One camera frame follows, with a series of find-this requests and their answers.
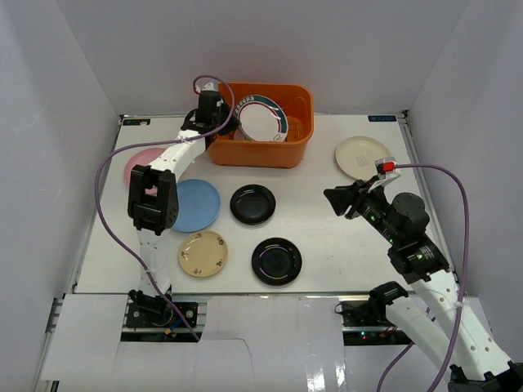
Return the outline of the cream bear plate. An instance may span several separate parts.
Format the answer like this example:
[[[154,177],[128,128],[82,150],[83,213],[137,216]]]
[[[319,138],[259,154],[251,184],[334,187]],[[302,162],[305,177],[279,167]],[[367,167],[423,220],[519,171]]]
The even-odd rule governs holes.
[[[375,162],[390,156],[384,144],[367,136],[349,137],[335,150],[338,167],[354,180],[369,180],[377,174]]]

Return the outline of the green rimmed white plate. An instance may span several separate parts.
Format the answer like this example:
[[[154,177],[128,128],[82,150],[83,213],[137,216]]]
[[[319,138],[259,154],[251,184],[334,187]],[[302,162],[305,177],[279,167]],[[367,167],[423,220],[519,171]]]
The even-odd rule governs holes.
[[[238,130],[246,140],[284,142],[288,136],[288,118],[271,98],[247,95],[235,107]]]

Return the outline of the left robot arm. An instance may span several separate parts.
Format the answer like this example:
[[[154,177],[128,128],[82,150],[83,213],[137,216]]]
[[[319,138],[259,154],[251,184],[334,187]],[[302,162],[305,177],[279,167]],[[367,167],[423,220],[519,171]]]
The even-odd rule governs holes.
[[[197,108],[186,115],[172,145],[131,170],[127,214],[139,240],[142,271],[139,287],[129,296],[153,325],[163,326],[172,318],[166,296],[171,287],[168,267],[159,249],[163,232],[173,227],[179,215],[177,180],[218,134],[225,135],[238,125],[219,91],[202,90]]]

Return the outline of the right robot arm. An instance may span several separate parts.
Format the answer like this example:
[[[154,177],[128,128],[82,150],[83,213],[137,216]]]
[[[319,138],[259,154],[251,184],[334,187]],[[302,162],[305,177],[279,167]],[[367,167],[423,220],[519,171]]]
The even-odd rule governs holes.
[[[369,293],[365,309],[378,325],[390,323],[443,372],[450,391],[520,391],[522,366],[495,343],[473,309],[459,296],[448,261],[426,233],[424,201],[411,193],[388,201],[382,186],[358,180],[326,189],[337,216],[362,217],[390,244],[389,260],[422,299],[427,314],[395,281]]]

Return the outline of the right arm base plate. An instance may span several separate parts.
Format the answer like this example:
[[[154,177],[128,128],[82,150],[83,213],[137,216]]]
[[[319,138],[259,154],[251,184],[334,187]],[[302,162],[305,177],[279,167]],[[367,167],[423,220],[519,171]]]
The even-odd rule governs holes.
[[[385,307],[374,301],[341,301],[334,306],[334,313],[342,317],[344,327],[392,328],[385,314]]]

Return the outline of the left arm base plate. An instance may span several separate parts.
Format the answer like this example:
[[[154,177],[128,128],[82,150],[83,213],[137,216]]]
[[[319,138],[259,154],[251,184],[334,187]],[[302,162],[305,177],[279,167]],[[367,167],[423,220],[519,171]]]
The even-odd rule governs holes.
[[[182,312],[187,323],[191,327],[197,326],[199,304],[197,302],[176,302],[175,305]],[[161,314],[156,314],[152,310],[145,310],[137,304],[130,302],[123,326],[131,329],[138,328],[167,328],[167,327],[186,327],[179,315],[168,305]]]

